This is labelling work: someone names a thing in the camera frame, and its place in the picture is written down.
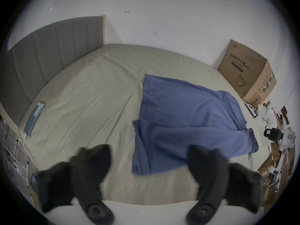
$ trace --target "beige bed sheet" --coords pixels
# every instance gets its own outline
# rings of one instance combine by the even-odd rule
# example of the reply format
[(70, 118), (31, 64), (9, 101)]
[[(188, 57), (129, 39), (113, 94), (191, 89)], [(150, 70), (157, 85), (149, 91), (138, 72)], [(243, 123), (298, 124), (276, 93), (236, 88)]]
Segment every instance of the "beige bed sheet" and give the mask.
[(110, 144), (112, 166), (101, 184), (104, 200), (161, 205), (195, 200), (197, 184), (187, 167), (151, 176), (132, 174), (135, 132), (144, 74), (188, 81), (213, 90), (226, 90), (240, 103), (253, 128), (259, 151), (232, 158), (257, 170), (268, 157), (259, 129), (243, 101), (212, 67), (189, 57), (152, 47), (106, 44), (69, 65), (39, 93), (20, 126), (38, 101), (46, 104), (25, 150), (40, 170), (68, 161), (78, 148)]

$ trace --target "brown cardboard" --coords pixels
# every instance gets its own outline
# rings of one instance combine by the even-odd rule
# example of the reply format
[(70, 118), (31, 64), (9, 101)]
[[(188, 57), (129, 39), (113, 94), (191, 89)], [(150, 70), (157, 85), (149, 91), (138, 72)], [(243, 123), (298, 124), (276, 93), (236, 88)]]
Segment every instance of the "brown cardboard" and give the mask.
[(289, 163), (295, 158), (295, 147), (289, 151)]
[(268, 192), (269, 192), (269, 186), (263, 186), (262, 187), (262, 199), (261, 199), (261, 202), (264, 202), (264, 201), (267, 200)]
[(218, 70), (242, 100), (253, 107), (262, 104), (276, 85), (268, 60), (234, 40), (230, 41)]
[(274, 160), (275, 160), (274, 156), (270, 154), (269, 157), (264, 161), (264, 163), (258, 169), (258, 172), (260, 173), (262, 179), (262, 186), (268, 186), (270, 184), (270, 180), (268, 180), (267, 178), (269, 176), (270, 164), (271, 163), (274, 164)]

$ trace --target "gray upholstered headboard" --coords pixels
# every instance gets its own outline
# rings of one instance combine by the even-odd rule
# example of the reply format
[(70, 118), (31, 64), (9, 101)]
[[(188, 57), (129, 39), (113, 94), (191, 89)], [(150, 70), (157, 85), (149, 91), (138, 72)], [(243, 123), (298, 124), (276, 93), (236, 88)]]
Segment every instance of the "gray upholstered headboard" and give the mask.
[(19, 126), (43, 87), (65, 67), (103, 46), (104, 17), (78, 17), (20, 40), (0, 64), (0, 102)]

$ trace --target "white device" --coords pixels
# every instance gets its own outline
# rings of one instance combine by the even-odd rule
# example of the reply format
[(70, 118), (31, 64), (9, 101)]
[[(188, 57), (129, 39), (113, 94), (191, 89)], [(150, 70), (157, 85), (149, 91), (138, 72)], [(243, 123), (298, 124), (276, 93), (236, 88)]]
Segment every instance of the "white device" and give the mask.
[[(283, 121), (281, 130), (279, 129), (273, 129), (273, 130), (274, 131), (278, 130), (276, 134), (277, 138), (275, 138), (275, 142), (278, 142), (280, 152), (284, 151), (285, 149), (292, 148), (294, 146), (296, 140), (296, 133), (295, 131), (287, 129), (287, 124), (285, 121)], [(268, 137), (268, 135), (271, 135), (271, 133), (272, 133), (271, 129), (265, 130), (266, 137)], [(284, 154), (281, 154), (278, 165), (276, 167), (270, 166), (269, 172), (275, 176), (278, 175), (280, 173), (283, 160), (284, 160)]]

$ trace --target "blue blanket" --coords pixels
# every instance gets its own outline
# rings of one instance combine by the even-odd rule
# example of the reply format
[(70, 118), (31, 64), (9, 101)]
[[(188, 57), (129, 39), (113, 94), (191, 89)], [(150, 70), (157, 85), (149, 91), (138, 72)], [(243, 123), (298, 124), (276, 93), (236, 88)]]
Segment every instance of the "blue blanket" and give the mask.
[(238, 101), (186, 81), (145, 75), (132, 173), (149, 175), (186, 165), (190, 145), (220, 149), (226, 158), (258, 151)]

